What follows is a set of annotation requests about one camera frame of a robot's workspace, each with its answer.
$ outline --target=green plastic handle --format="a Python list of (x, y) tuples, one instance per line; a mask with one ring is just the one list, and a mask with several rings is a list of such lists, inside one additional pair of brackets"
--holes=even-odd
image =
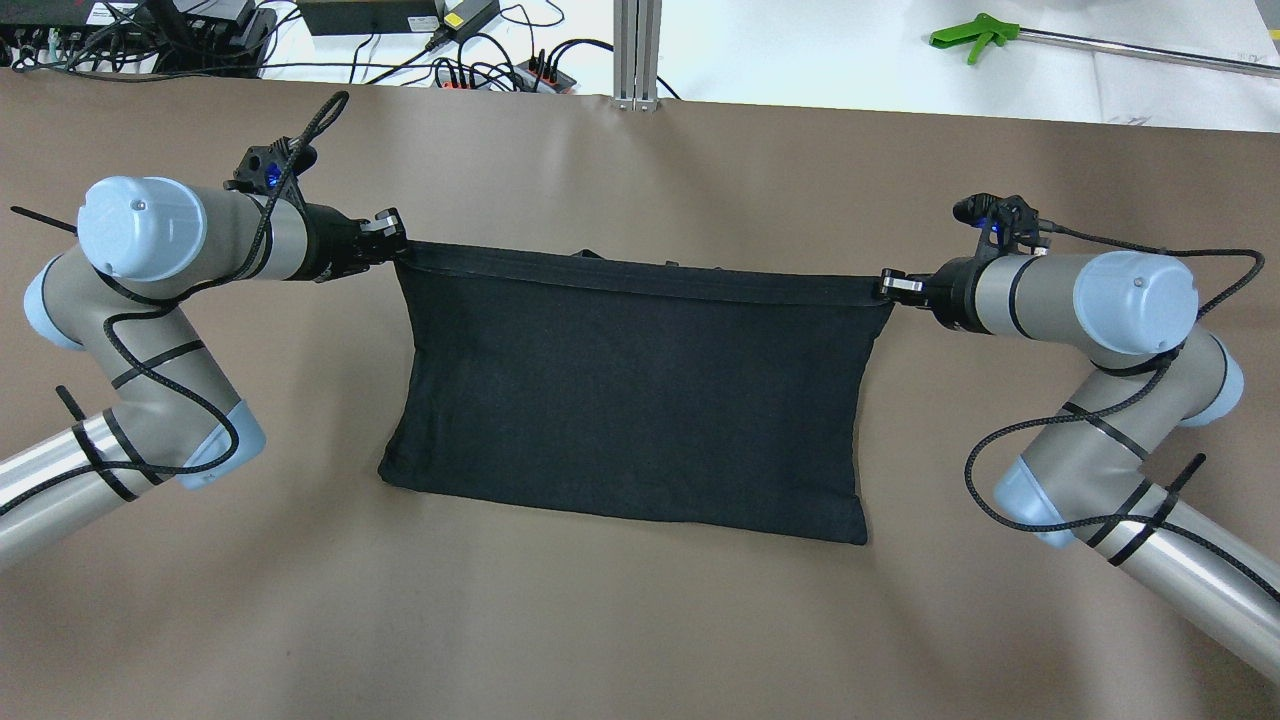
[(973, 42), (973, 50), (969, 51), (969, 64), (973, 65), (978, 61), (978, 55), (982, 54), (988, 42), (995, 40), (996, 45), (1004, 46), (1010, 40), (1015, 40), (1020, 29), (1021, 27), (1014, 23), (1004, 23), (987, 13), (978, 13), (978, 17), (973, 22), (946, 27), (934, 32), (929, 36), (929, 45), (934, 47), (955, 47), (956, 45)]

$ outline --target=black fabric bag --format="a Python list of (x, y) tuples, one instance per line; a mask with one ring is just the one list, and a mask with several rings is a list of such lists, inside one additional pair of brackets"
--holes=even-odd
[(858, 387), (877, 278), (412, 243), (415, 489), (863, 544)]

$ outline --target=metal rod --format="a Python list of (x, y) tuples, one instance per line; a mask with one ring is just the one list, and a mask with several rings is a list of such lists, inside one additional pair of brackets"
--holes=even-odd
[(1092, 37), (1080, 37), (1078, 35), (1050, 32), (1029, 27), (1024, 27), (1019, 31), (1018, 40), (1030, 40), (1043, 45), (1056, 45), (1059, 47), (1071, 47), (1076, 50), (1096, 50), (1110, 55), (1139, 58), (1142, 60), (1158, 60), (1161, 63), (1208, 68), (1211, 70), (1226, 70), (1247, 76), (1280, 78), (1280, 67), (1275, 65), (1245, 63), (1244, 60), (1229, 60), (1226, 58), (1197, 55), (1196, 53), (1180, 53), (1178, 50), (1162, 50), (1160, 47), (1130, 45), (1128, 42), (1116, 42), (1112, 40), (1096, 40)]

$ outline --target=black box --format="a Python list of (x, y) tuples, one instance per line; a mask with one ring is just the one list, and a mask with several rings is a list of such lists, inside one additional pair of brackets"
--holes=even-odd
[(444, 0), (298, 0), (311, 35), (435, 32)]

